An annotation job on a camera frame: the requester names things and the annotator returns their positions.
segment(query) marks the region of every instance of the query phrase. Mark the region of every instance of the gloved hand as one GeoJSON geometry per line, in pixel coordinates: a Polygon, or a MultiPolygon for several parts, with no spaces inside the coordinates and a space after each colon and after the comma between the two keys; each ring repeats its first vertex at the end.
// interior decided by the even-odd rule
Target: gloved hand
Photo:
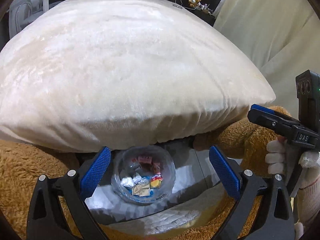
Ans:
{"type": "MultiPolygon", "coordinates": [[[[287,174],[288,170],[293,169],[287,163],[290,163],[292,156],[298,154],[298,149],[287,145],[284,137],[278,136],[277,140],[270,141],[267,151],[269,153],[265,160],[269,164],[269,174],[287,174]]],[[[303,235],[303,231],[308,230],[320,210],[320,153],[304,152],[299,164],[308,170],[297,194],[299,223],[295,225],[296,239],[303,235]]]]}

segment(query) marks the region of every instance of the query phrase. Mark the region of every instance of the brown plush fabric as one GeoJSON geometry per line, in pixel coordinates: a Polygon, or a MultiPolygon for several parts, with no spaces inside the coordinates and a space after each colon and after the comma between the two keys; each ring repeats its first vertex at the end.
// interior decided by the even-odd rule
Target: brown plush fabric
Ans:
{"type": "MultiPolygon", "coordinates": [[[[288,114],[279,106],[272,109],[288,114]]],[[[266,145],[276,139],[276,134],[266,128],[251,124],[248,119],[240,120],[216,131],[196,136],[194,147],[208,149],[217,144],[220,149],[232,158],[243,158],[242,168],[250,169],[259,176],[268,176],[268,166],[265,164],[266,145]]],[[[36,179],[41,174],[49,177],[59,177],[68,169],[76,166],[73,154],[48,154],[40,149],[24,144],[0,141],[0,208],[19,235],[25,239],[28,206],[36,179]]],[[[253,209],[240,234],[249,233],[260,204],[257,197],[253,209]]],[[[192,228],[170,240],[209,240],[217,232],[228,216],[234,201],[226,195],[215,210],[212,220],[204,227],[192,228]]],[[[62,201],[62,207],[72,232],[79,235],[72,217],[62,201]]],[[[111,240],[140,240],[140,236],[130,236],[120,233],[107,226],[103,231],[111,240]]]]}

